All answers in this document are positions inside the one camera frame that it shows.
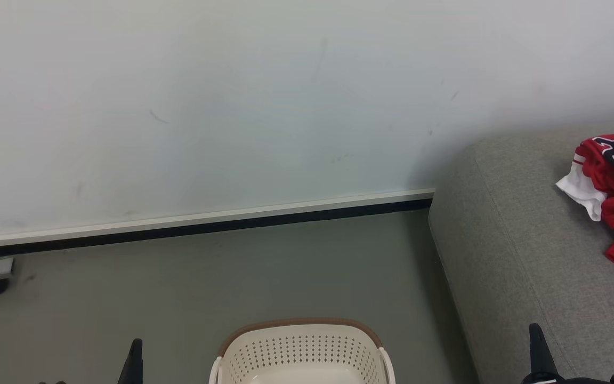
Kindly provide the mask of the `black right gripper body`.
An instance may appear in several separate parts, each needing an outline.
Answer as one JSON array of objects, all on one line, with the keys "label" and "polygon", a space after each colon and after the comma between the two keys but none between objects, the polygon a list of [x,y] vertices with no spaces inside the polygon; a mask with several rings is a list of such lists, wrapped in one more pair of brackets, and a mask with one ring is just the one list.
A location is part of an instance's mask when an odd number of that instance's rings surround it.
[{"label": "black right gripper body", "polygon": [[524,377],[520,384],[614,384],[614,374],[611,375],[609,380],[602,381],[587,377],[566,379],[557,373],[539,370]]}]

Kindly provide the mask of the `grey fabric sofa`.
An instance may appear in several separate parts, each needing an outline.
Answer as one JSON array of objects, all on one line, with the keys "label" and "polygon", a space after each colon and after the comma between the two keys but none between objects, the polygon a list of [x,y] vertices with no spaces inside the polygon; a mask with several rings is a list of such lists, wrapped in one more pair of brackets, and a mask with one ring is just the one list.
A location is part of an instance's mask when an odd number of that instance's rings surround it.
[{"label": "grey fabric sofa", "polygon": [[446,168],[429,222],[480,384],[521,384],[529,325],[565,378],[614,374],[611,229],[555,183],[614,124],[499,133]]}]

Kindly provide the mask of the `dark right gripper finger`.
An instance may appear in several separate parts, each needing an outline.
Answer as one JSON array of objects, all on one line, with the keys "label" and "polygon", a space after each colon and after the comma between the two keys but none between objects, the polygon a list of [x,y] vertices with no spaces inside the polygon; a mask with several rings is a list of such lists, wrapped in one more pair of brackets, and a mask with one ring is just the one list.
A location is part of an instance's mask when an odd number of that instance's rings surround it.
[{"label": "dark right gripper finger", "polygon": [[537,323],[529,326],[530,369],[529,381],[558,381],[560,375],[546,342],[544,332]]}]

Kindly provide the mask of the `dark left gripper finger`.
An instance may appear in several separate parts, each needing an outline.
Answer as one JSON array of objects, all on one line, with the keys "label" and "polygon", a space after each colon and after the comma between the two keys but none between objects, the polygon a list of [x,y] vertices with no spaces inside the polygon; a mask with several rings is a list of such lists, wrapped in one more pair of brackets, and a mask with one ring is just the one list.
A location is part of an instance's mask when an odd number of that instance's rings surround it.
[{"label": "dark left gripper finger", "polygon": [[132,341],[117,384],[143,384],[143,340]]}]

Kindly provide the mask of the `cream perforated laundry basket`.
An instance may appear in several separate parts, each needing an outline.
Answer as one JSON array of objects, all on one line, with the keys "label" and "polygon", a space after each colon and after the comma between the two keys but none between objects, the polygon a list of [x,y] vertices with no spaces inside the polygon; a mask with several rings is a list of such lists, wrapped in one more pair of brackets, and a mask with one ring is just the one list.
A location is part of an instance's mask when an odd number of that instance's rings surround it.
[{"label": "cream perforated laundry basket", "polygon": [[244,326],[222,344],[208,384],[395,384],[378,335],[343,318]]}]

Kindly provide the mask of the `white black wall baseboard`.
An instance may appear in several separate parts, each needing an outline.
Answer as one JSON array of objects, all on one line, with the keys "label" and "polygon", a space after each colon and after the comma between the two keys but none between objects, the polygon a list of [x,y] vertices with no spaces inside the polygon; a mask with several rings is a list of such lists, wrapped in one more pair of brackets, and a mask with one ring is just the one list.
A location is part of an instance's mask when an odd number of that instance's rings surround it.
[{"label": "white black wall baseboard", "polygon": [[431,206],[434,192],[434,189],[403,190],[389,194],[360,195],[253,209],[12,234],[0,237],[0,257],[192,234],[220,233],[234,229],[417,211]]}]

